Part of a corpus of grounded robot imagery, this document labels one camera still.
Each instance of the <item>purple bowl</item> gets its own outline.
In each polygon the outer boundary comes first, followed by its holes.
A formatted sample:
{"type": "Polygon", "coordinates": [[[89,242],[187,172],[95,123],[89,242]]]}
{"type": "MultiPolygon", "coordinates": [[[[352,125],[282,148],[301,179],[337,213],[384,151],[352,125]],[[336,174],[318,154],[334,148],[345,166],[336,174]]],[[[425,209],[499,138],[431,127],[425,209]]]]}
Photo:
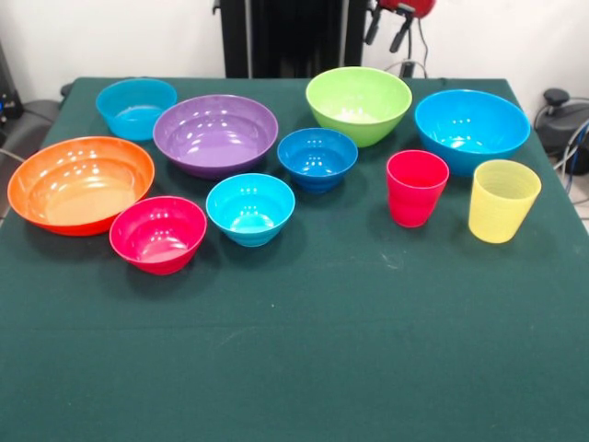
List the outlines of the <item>purple bowl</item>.
{"type": "Polygon", "coordinates": [[[276,117],[253,99],[205,95],[166,110],[154,127],[157,148],[196,177],[220,180],[255,166],[270,150],[276,117]]]}

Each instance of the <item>green bowl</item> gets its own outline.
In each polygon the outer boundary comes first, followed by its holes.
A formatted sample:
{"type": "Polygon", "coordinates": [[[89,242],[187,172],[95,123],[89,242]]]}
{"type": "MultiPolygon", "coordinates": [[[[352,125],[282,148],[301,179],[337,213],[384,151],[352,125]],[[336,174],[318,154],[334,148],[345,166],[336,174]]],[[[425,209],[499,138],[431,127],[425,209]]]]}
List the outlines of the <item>green bowl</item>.
{"type": "Polygon", "coordinates": [[[322,127],[348,135],[358,147],[374,145],[401,121],[411,105],[409,87],[370,67],[339,67],[306,87],[306,100],[322,127]]]}

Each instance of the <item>red component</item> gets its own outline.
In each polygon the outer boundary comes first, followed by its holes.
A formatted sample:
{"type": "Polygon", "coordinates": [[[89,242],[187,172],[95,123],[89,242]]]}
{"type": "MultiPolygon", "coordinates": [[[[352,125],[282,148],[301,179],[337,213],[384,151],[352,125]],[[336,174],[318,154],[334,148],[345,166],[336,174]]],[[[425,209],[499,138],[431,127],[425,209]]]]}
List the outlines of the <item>red component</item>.
{"type": "Polygon", "coordinates": [[[378,0],[380,7],[389,10],[398,9],[401,5],[407,5],[415,9],[415,18],[424,18],[435,6],[435,0],[378,0]]]}

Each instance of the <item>bowl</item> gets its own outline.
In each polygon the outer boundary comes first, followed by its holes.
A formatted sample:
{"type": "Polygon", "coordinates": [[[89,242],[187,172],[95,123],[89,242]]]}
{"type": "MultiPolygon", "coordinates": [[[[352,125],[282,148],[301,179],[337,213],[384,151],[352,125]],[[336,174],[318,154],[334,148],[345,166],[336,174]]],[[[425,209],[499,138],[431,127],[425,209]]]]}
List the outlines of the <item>bowl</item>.
{"type": "Polygon", "coordinates": [[[370,67],[339,67],[306,87],[306,100],[320,126],[348,135],[358,147],[374,145],[401,121],[411,105],[409,87],[370,67]]]}
{"type": "Polygon", "coordinates": [[[145,197],[155,175],[153,160],[138,145],[109,136],[76,138],[20,165],[8,183],[8,201],[27,221],[53,233],[96,235],[145,197]]]}
{"type": "Polygon", "coordinates": [[[303,129],[281,141],[278,159],[304,191],[323,193],[343,180],[358,159],[358,147],[330,129],[303,129]]]}
{"type": "Polygon", "coordinates": [[[163,111],[176,104],[176,89],[153,78],[122,80],[103,89],[96,107],[111,132],[131,141],[151,140],[163,111]]]}
{"type": "Polygon", "coordinates": [[[490,159],[506,159],[530,135],[524,113],[506,99],[477,90],[453,89],[426,97],[415,110],[424,147],[453,175],[472,177],[490,159]]]}
{"type": "Polygon", "coordinates": [[[263,246],[284,227],[295,195],[282,180],[260,173],[227,178],[213,187],[206,212],[225,234],[244,247],[263,246]]]}
{"type": "Polygon", "coordinates": [[[171,274],[192,259],[204,239],[207,220],[195,203],[177,196],[141,201],[117,216],[110,245],[144,272],[171,274]]]}
{"type": "Polygon", "coordinates": [[[277,134],[276,118],[257,101],[208,95],[166,111],[156,123],[154,141],[184,171],[220,180],[259,163],[277,134]]]}

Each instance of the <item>orange bowl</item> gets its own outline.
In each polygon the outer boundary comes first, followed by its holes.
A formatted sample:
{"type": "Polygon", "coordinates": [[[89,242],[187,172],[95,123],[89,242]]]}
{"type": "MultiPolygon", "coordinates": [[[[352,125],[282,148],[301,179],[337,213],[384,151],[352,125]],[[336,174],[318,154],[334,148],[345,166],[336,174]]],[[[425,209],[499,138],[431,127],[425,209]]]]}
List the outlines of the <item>orange bowl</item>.
{"type": "Polygon", "coordinates": [[[96,235],[147,195],[155,175],[154,161],[134,143],[75,138],[25,161],[8,183],[8,201],[27,221],[53,233],[96,235]]]}

